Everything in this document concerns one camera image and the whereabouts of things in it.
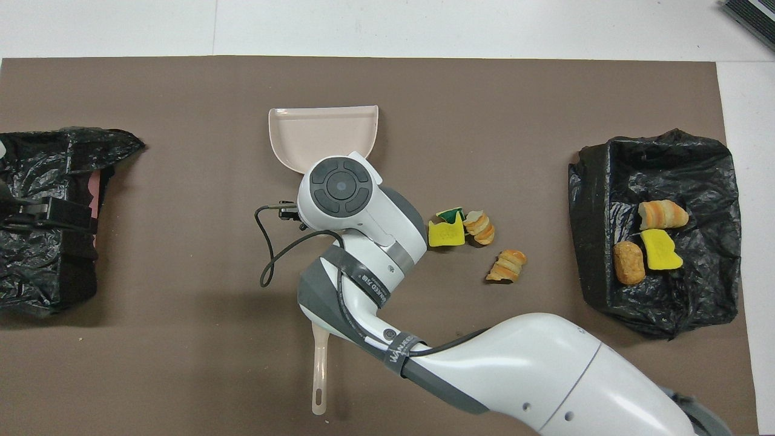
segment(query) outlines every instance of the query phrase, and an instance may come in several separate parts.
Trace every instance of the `croissant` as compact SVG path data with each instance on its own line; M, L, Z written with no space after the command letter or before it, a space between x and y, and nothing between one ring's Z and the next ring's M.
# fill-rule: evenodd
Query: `croissant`
M466 231L479 244L489 245L495 239L495 227L490 222L490 217L483 210L469 212L463 221L463 225L466 227Z
M490 274L485 277L486 280L511 280L516 281L519 273L522 272L522 266L526 264L528 258L517 250L503 250L498 255L497 261L492 265Z
M670 229L689 222L689 214L670 200L642 202L638 205L641 218L640 230Z

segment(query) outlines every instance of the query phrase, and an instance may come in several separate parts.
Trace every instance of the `black plastic bag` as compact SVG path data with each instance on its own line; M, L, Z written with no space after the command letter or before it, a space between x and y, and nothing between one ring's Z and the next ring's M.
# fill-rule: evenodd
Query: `black plastic bag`
M570 224L584 299L647 337L676 337L737 315L740 209L732 155L717 140L671 130L585 147L569 167ZM623 285L614 244L639 237L640 202L670 199L689 213L666 229L684 266Z
M123 130L69 128L0 133L0 182L9 201L45 197L89 206L93 171L100 173L100 206L113 165L145 147ZM6 216L0 216L0 222ZM46 227L0 228L0 309L45 317L91 298L97 290L94 236Z

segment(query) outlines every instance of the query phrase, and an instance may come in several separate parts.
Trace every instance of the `white table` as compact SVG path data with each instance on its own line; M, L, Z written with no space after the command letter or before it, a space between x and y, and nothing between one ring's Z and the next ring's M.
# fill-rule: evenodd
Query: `white table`
M775 52L716 2L0 0L0 58L213 54L717 62L759 432L775 434Z

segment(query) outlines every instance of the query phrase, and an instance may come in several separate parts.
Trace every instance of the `brown mat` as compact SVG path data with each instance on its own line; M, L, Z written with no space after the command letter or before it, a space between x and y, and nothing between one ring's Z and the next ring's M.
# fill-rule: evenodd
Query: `brown mat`
M567 213L567 165L584 146L674 127L725 140L713 64L178 57L3 61L0 131L120 128L149 147L108 188L98 295L41 323L1 320L2 433L534 434L458 411L338 339L329 412L310 412L295 286L330 241L292 251L258 287L268 256L253 211L294 199L301 180L272 154L267 111L364 104L380 106L370 159L385 185L426 218L464 206L498 228L489 247L430 251L385 320L441 344L557 313L735 433L757 432L743 313L643 339L582 300ZM301 235L276 219L268 230L275 247ZM483 284L507 247L528 255L524 275Z

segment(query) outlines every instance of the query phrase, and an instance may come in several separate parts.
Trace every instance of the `toy food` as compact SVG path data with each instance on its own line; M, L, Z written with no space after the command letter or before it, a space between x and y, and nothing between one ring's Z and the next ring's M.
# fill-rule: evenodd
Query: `toy food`
M642 202L638 205L640 230L682 227L689 222L689 214L670 200Z
M526 264L528 258L517 250L503 250L498 255L497 261L492 265L490 274L487 274L486 280L511 280L514 282L519 278L522 272L522 266Z
M489 245L495 239L495 227L490 222L490 217L483 210L469 212L466 215L466 220L463 221L463 225L479 244Z
M614 269L616 278L625 285L635 285L646 277L643 252L628 240L614 245Z

